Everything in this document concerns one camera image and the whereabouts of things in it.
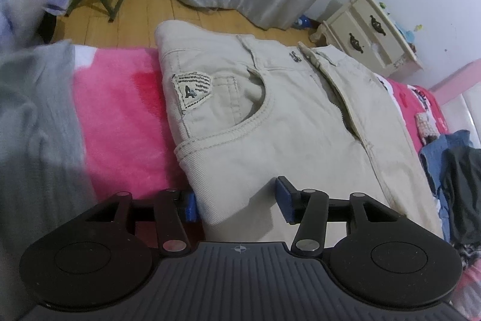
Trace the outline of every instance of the wooden floor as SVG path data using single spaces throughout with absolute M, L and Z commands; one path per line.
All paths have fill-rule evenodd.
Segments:
M 236 10 L 196 10 L 178 0 L 124 0 L 115 21 L 108 20 L 99 0 L 83 0 L 69 17 L 57 20 L 54 41 L 71 39 L 74 44 L 98 48 L 155 47 L 153 33 L 158 24 L 183 20 L 214 32 L 253 34 L 258 39 L 277 40 L 284 45 L 302 41 L 312 46 L 306 30 L 264 31 Z

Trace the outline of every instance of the red fabric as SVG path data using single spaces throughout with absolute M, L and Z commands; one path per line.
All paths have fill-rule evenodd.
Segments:
M 174 155 L 155 49 L 98 49 L 76 70 L 75 107 L 86 165 L 99 200 L 126 190 L 135 199 L 186 188 Z
M 411 138 L 413 139 L 415 150 L 417 153 L 419 153 L 419 151 L 423 147 L 423 144 L 421 142 L 421 139 L 419 138 L 415 115 L 420 112 L 425 112 L 425 109 L 419 102 L 418 98 L 411 91 L 411 89 L 407 87 L 407 85 L 400 84 L 390 79 L 389 83 L 393 87 L 394 98 L 396 99 L 401 108 L 401 112 L 406 123 L 406 128 Z M 441 108 L 439 107 L 438 102 L 436 101 L 436 98 L 434 98 L 430 91 L 425 90 L 424 88 L 420 88 L 419 86 L 415 86 L 415 88 L 422 91 L 430 102 L 432 114 L 436 120 L 436 126 L 438 128 L 438 131 L 442 134 L 448 133 L 449 130 L 446 125 L 446 120 L 444 120 L 444 116 L 441 112 Z

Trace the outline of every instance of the drawer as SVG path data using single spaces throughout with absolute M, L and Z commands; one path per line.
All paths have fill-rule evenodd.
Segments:
M 381 50 L 386 53 L 387 57 L 391 59 L 392 62 L 395 62 L 403 55 L 404 49 L 384 22 L 385 17 L 381 16 L 377 10 L 367 2 L 367 0 L 357 0 L 354 2 L 351 13 L 354 18 L 359 21 L 362 31 L 369 36 L 371 41 L 379 42 Z M 371 16 L 381 24 L 386 35 L 383 35 L 374 29 L 371 23 Z
M 391 61 L 387 58 L 386 54 L 382 54 L 378 50 L 378 45 L 371 45 L 370 39 L 349 11 L 342 13 L 330 27 L 341 44 L 342 50 L 349 56 L 356 59 L 359 63 L 364 64 L 375 73 L 386 76 L 392 73 L 394 67 Z M 352 46 L 350 34 L 359 40 L 362 53 Z

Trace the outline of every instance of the ribbed gray surface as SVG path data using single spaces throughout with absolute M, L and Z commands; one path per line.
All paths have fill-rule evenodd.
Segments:
M 349 297 L 316 260 L 295 258 L 280 243 L 201 243 L 167 259 L 129 299 L 88 313 L 37 306 L 24 321 L 463 320 L 446 304 L 430 310 L 379 310 Z

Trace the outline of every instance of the belt loop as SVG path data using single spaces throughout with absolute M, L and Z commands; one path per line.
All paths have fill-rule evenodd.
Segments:
M 264 66 L 264 62 L 262 61 L 261 58 L 259 58 L 259 56 L 257 55 L 257 52 L 255 50 L 255 43 L 251 43 L 251 40 L 253 39 L 252 36 L 246 36 L 246 35 L 243 35 L 243 34 L 237 34 L 236 35 L 237 39 L 240 41 L 240 43 L 242 44 L 242 46 L 247 50 L 249 51 L 249 53 L 251 54 L 252 56 L 252 61 L 254 63 L 254 67 L 256 69 L 264 69 L 265 66 Z

